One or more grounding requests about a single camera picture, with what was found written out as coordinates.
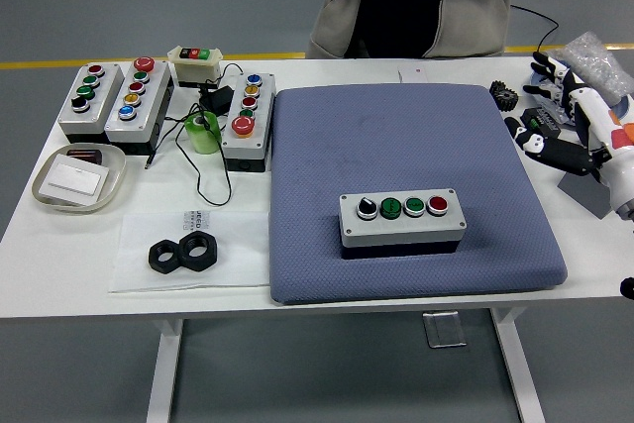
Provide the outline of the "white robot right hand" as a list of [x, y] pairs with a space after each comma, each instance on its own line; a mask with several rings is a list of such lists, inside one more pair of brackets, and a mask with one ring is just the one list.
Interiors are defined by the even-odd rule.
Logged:
[[579, 144], [530, 131], [507, 117], [504, 123], [525, 155], [540, 163], [575, 175], [592, 175], [609, 189], [611, 209], [623, 220], [633, 218], [633, 125], [622, 123], [600, 94], [568, 66], [545, 53], [532, 53], [534, 72], [553, 87], [526, 85], [564, 108], [574, 120]]

